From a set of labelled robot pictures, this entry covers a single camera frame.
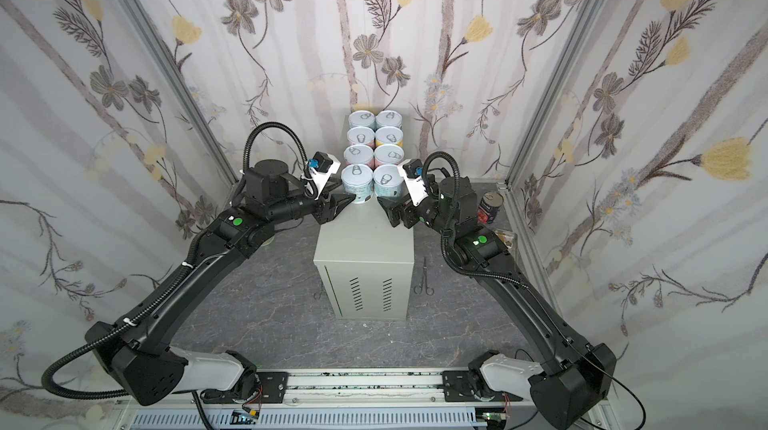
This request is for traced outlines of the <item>pink can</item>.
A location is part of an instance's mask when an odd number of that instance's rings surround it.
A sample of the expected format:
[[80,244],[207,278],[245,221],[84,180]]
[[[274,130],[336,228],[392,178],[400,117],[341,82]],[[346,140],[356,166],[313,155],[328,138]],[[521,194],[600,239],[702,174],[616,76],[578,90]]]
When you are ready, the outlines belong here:
[[398,165],[404,160],[403,149],[396,144],[382,144],[374,150],[374,163],[377,167],[382,165]]
[[374,149],[366,144],[348,146],[343,153],[347,165],[365,165],[374,168]]
[[375,131],[369,127],[352,127],[347,131],[346,137],[350,146],[366,145],[370,148],[375,147]]

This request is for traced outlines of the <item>yellow label can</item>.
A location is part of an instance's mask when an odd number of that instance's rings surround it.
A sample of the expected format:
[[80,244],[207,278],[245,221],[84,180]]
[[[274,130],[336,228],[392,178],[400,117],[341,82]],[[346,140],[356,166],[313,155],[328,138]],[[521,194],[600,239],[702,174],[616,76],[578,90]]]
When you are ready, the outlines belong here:
[[396,126],[383,126],[375,132],[375,145],[396,145],[401,147],[403,141],[403,131]]

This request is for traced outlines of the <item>dark tin can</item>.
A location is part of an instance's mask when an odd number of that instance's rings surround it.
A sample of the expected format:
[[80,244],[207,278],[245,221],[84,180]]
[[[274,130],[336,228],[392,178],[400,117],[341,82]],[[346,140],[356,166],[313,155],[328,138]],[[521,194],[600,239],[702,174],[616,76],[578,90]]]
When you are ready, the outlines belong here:
[[484,224],[493,223],[503,205],[504,198],[498,191],[484,193],[478,204],[478,220]]

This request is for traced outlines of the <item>teal coconut can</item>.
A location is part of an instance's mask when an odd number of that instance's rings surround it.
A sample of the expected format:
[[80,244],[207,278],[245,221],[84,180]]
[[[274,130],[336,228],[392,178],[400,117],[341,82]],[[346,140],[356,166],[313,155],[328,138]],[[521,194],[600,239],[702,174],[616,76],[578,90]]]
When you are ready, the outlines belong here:
[[376,115],[369,110],[356,110],[348,116],[349,128],[366,127],[376,130]]
[[403,117],[398,111],[382,110],[376,115],[376,128],[395,127],[402,128]]

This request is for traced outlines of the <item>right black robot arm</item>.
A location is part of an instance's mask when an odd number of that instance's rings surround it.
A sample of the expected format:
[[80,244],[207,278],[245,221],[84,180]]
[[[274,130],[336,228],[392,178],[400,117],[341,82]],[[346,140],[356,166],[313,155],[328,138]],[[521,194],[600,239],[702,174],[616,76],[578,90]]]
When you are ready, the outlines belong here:
[[535,359],[525,360],[489,350],[467,370],[444,375],[445,397],[517,397],[556,429],[581,420],[607,396],[615,354],[574,330],[530,283],[504,241],[480,222],[476,192],[451,155],[437,151],[425,160],[406,159],[397,171],[406,194],[379,200],[390,224],[423,223],[438,232],[446,265],[477,281],[536,352]]

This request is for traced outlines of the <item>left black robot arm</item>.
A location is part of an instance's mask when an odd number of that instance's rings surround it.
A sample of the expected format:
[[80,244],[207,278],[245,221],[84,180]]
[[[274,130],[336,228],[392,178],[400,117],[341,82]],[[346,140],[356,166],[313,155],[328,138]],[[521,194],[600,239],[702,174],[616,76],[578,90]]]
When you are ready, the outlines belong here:
[[[296,133],[279,122],[258,125],[245,143],[242,177],[230,203],[191,241],[181,264],[121,320],[95,323],[85,345],[52,363],[41,376],[47,392],[72,400],[102,400],[130,396],[143,406],[171,394],[213,393],[224,403],[243,403],[261,388],[256,366],[235,351],[201,353],[173,346],[181,325],[234,269],[272,238],[279,225],[313,217],[334,220],[354,198],[339,192],[340,161],[325,152],[299,152],[299,173],[277,159],[251,163],[256,138],[268,129],[286,133],[297,146]],[[118,383],[116,390],[81,391],[55,381],[55,374],[92,353],[102,369]]]

